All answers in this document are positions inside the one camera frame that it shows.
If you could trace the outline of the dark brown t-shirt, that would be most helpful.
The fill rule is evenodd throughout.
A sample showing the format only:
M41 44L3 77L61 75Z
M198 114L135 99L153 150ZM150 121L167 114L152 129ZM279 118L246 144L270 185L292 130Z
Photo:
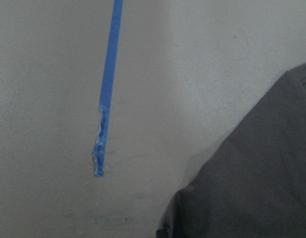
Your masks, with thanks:
M306 63L283 74L175 193L158 238L306 238Z

